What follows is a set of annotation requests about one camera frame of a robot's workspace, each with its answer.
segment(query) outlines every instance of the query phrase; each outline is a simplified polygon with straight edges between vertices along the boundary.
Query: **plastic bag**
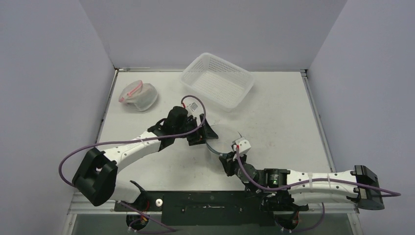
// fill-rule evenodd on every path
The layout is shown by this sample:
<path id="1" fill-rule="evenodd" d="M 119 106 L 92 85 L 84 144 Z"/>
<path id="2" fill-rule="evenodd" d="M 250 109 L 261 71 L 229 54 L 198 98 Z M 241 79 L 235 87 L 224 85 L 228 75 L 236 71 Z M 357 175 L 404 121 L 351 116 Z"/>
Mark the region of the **plastic bag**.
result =
<path id="1" fill-rule="evenodd" d="M 156 88 L 150 83 L 135 81 L 124 88 L 118 101 L 123 104 L 133 104 L 138 111 L 145 111 L 156 101 Z"/>

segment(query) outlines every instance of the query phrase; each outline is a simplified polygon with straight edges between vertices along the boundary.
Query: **white arm segment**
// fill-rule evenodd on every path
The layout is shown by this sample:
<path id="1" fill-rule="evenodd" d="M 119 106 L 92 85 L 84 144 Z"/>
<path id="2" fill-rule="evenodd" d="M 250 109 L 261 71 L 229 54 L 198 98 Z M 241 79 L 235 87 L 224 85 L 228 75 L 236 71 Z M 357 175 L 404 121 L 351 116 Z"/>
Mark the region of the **white arm segment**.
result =
<path id="1" fill-rule="evenodd" d="M 347 197 L 356 198 L 358 196 L 358 193 L 353 192 L 356 186 L 330 181 L 330 179 L 337 179 L 356 182 L 356 177 L 351 175 L 350 172 L 348 170 L 336 173 L 306 173 L 290 170 L 290 174 L 287 175 L 288 185 L 298 181 L 317 178 L 326 178 L 328 181 L 317 181 L 294 186 L 288 190 L 288 193 L 291 194 L 294 203 L 298 206 L 321 202 L 353 203 Z"/>
<path id="2" fill-rule="evenodd" d="M 141 134 L 134 140 L 151 137 L 157 136 L 152 132 L 145 131 L 143 134 Z M 138 159 L 141 159 L 148 154 L 158 152 L 160 144 L 161 141 L 159 140 L 144 141 L 120 145 L 114 148 L 105 149 L 104 151 L 105 156 L 109 160 L 116 161 L 116 165 L 118 166 L 117 174 L 119 174 L 120 171 L 122 171 L 125 167 L 137 161 Z M 133 183 L 125 180 L 116 180 L 115 190 L 110 199 L 116 201 L 122 200 L 128 203 L 133 203 L 138 198 L 140 193 L 141 192 L 139 188 L 135 186 Z"/>

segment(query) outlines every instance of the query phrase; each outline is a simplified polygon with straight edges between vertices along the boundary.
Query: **gray wall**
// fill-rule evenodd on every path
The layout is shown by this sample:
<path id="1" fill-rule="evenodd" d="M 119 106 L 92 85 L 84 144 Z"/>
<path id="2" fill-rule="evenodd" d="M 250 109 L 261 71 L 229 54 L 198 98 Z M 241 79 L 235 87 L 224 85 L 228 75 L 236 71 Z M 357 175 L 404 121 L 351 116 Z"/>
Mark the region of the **gray wall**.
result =
<path id="1" fill-rule="evenodd" d="M 73 189 L 58 164 L 94 142 L 114 68 L 78 0 L 0 11 L 0 233 L 60 234 Z"/>
<path id="2" fill-rule="evenodd" d="M 308 68 L 346 0 L 80 2 L 117 68 L 186 68 L 210 52 L 264 70 Z"/>
<path id="3" fill-rule="evenodd" d="M 413 234 L 415 1 L 349 0 L 309 78 L 336 169 L 363 164 L 402 193 L 361 211 L 367 235 Z"/>

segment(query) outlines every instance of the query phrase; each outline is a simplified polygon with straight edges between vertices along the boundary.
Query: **white table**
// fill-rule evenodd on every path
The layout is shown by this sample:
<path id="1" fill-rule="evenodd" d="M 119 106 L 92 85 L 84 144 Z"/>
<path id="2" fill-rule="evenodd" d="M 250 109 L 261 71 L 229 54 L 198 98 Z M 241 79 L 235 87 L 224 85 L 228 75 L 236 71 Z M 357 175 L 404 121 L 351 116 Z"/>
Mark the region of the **white table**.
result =
<path id="1" fill-rule="evenodd" d="M 139 136 L 188 94 L 180 72 L 119 72 L 99 142 Z M 256 169 L 283 168 L 330 172 L 316 120 L 300 72 L 254 72 L 256 81 L 232 112 L 206 103 L 210 125 L 227 124 L 251 143 L 247 162 Z M 142 80 L 159 92 L 156 103 L 143 113 L 118 102 L 128 84 Z M 177 139 L 165 150 L 148 155 L 122 170 L 118 177 L 134 180 L 146 190 L 243 190 L 236 177 L 227 177 L 205 145 L 188 146 Z"/>

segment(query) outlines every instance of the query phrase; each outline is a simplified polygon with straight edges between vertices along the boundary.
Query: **perforated basket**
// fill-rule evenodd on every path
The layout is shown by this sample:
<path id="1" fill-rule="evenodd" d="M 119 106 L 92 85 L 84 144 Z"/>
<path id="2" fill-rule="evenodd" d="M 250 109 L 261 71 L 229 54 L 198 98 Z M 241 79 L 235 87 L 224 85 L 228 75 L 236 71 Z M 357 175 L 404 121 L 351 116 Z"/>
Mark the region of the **perforated basket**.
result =
<path id="1" fill-rule="evenodd" d="M 191 91 L 228 112 L 243 100 L 254 85 L 250 72 L 209 53 L 197 57 L 183 71 L 180 81 Z"/>

